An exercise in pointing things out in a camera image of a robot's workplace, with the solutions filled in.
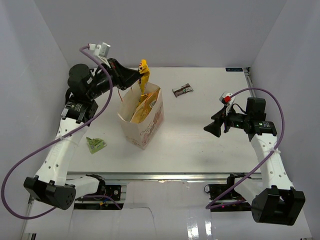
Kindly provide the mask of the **small green candy packet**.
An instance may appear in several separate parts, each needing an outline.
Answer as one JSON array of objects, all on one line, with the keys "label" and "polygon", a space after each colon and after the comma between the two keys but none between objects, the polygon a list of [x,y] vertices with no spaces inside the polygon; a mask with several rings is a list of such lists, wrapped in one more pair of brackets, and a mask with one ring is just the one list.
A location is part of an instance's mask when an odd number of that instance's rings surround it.
[{"label": "small green candy packet", "polygon": [[91,154],[94,154],[107,146],[106,142],[101,138],[86,137],[86,143]]}]

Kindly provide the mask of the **beige paper gift bag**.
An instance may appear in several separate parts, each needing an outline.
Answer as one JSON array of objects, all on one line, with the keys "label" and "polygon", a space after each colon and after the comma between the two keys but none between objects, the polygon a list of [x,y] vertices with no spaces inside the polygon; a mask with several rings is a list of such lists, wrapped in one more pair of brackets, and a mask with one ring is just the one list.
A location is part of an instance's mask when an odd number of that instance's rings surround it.
[{"label": "beige paper gift bag", "polygon": [[164,121],[161,88],[148,82],[142,93],[135,83],[123,96],[117,115],[127,141],[144,150]]}]

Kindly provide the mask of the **yellow M&M's candy pack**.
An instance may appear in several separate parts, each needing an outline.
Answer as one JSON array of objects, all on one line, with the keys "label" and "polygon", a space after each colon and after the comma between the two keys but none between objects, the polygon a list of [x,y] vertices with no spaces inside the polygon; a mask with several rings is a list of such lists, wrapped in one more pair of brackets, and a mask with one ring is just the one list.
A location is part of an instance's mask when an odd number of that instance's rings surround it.
[{"label": "yellow M&M's candy pack", "polygon": [[141,94],[143,95],[145,93],[146,85],[150,77],[150,69],[148,67],[148,63],[146,59],[141,60],[138,66],[138,71],[141,75],[140,79],[138,80],[138,84],[141,90]]}]

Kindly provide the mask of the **brown chocolate bar wrapper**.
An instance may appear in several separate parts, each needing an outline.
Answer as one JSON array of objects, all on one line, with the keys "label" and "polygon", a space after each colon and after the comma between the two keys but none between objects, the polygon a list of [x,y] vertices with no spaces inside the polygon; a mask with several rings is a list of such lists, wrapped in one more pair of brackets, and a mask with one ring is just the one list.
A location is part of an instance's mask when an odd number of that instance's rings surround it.
[{"label": "brown chocolate bar wrapper", "polygon": [[186,94],[186,93],[189,93],[189,92],[193,92],[194,90],[193,90],[193,88],[190,86],[190,84],[189,83],[187,83],[187,84],[185,84],[185,85],[183,85],[183,86],[181,86],[181,87],[179,87],[179,88],[173,88],[172,89],[172,92],[173,92],[173,94],[174,94],[174,96],[177,98],[177,97],[179,97],[179,96],[181,96],[181,95],[184,95],[184,94]]}]

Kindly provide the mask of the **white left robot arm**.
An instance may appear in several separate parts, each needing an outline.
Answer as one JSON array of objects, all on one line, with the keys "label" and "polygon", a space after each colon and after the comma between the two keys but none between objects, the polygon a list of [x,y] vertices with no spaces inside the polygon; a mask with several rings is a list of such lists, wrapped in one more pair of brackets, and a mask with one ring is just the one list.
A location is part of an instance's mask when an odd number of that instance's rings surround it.
[{"label": "white left robot arm", "polygon": [[97,112],[95,99],[113,87],[126,90],[141,77],[139,70],[124,67],[114,58],[109,58],[96,70],[83,63],[70,68],[56,143],[35,176],[27,177],[23,183],[35,200],[67,210],[82,196],[90,195],[96,200],[105,196],[102,177],[91,174],[67,180],[68,167]]}]

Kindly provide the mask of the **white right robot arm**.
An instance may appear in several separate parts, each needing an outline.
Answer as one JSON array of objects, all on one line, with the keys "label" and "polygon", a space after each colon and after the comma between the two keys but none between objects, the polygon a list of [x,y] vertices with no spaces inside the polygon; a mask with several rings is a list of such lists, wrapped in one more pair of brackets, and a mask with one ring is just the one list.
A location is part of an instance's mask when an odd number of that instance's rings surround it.
[{"label": "white right robot arm", "polygon": [[225,195],[233,200],[241,196],[250,204],[255,222],[294,225],[306,198],[302,191],[295,189],[285,171],[277,147],[276,127],[266,120],[265,99],[249,97],[241,113],[234,110],[234,101],[229,96],[221,97],[220,101],[223,108],[211,117],[213,122],[204,130],[216,137],[227,133],[230,128],[244,130],[257,157],[262,187],[258,187],[249,174],[233,173],[227,178],[226,190],[212,201],[216,202]]}]

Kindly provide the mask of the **yellow snack bar wrapper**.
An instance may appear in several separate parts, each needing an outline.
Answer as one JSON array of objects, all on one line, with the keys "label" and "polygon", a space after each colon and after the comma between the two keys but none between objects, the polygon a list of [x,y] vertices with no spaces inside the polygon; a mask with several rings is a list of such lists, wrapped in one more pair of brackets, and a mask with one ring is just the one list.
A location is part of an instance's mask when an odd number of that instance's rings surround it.
[{"label": "yellow snack bar wrapper", "polygon": [[148,98],[152,95],[152,93],[144,93],[144,94],[141,94],[140,96],[140,99],[139,99],[139,102],[138,102],[138,107]]}]

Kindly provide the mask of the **large tan chip bag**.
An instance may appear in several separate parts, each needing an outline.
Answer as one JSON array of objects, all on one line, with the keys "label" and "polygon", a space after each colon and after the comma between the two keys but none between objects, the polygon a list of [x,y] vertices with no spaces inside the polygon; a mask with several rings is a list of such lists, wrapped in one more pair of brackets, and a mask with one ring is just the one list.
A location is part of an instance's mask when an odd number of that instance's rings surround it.
[{"label": "large tan chip bag", "polygon": [[153,106],[156,104],[160,88],[158,87],[155,91],[152,91],[152,95],[148,97],[140,106],[137,106],[130,122],[139,124],[145,120],[145,118],[151,112]]}]

